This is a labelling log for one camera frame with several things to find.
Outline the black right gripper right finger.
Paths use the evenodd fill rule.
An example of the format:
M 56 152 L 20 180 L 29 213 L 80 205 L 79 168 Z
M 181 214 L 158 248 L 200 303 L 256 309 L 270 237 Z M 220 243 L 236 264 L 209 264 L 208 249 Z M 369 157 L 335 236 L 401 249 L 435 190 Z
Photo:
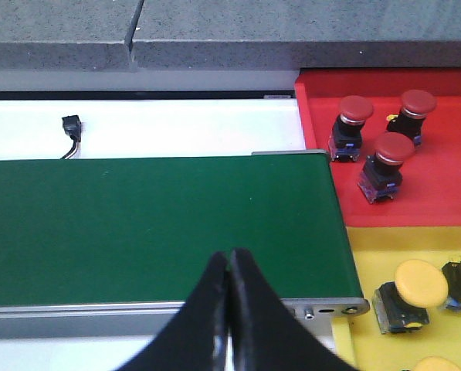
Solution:
M 354 369 L 293 317 L 247 249 L 231 252 L 229 290 L 234 369 Z

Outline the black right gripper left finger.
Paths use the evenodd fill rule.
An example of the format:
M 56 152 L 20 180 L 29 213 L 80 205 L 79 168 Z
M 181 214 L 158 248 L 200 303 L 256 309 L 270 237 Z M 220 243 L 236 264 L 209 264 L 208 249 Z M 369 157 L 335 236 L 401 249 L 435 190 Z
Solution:
M 213 254 L 169 323 L 120 370 L 224 370 L 228 341 L 227 259 Z

